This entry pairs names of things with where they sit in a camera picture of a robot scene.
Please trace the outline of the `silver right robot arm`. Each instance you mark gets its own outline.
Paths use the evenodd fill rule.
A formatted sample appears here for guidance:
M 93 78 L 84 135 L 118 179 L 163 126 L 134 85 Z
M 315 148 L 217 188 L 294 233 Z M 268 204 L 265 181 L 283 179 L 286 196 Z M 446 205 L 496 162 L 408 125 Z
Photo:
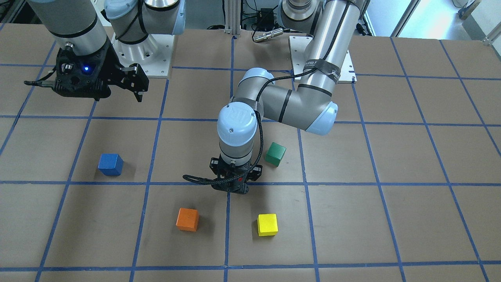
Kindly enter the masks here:
M 106 0 L 99 14 L 89 0 L 30 0 L 59 50 L 48 75 L 24 84 L 65 98 L 111 95 L 116 85 L 141 102 L 149 79 L 143 64 L 161 59 L 154 34 L 182 34 L 184 0 Z

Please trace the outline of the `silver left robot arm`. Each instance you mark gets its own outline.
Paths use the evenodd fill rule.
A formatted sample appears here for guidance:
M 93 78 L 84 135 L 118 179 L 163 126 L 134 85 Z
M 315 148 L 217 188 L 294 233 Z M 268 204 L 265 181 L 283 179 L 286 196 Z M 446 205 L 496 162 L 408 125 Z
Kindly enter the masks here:
M 355 26 L 368 0 L 282 0 L 279 19 L 284 27 L 312 36 L 304 65 L 292 75 L 274 77 L 263 68 L 245 72 L 216 125 L 220 154 L 209 164 L 214 179 L 184 175 L 213 189 L 246 194 L 248 181 L 262 174 L 262 119 L 324 136 L 335 122 L 332 102 Z

